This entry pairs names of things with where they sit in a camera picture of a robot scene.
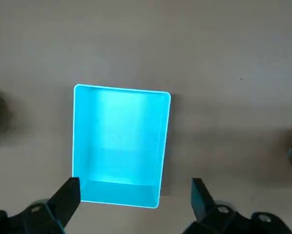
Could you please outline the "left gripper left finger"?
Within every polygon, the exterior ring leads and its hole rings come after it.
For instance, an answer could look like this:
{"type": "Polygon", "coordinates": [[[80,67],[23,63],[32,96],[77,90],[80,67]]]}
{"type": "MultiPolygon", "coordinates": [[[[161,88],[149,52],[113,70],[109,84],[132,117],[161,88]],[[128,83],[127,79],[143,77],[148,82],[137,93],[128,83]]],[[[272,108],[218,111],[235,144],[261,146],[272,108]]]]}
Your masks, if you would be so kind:
{"type": "Polygon", "coordinates": [[[49,199],[35,201],[19,214],[0,210],[0,234],[63,234],[81,202],[80,179],[69,178],[49,199]]]}

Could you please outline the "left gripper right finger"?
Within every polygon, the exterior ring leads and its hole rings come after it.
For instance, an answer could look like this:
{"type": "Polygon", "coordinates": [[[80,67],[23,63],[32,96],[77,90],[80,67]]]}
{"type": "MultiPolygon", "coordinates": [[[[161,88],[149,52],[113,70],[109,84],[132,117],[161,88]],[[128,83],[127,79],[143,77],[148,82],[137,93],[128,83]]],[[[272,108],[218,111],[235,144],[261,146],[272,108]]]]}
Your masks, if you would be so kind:
{"type": "Polygon", "coordinates": [[[278,216],[254,212],[247,218],[226,204],[215,202],[204,182],[193,178],[191,206],[196,217],[185,234],[291,234],[292,230],[278,216]]]}

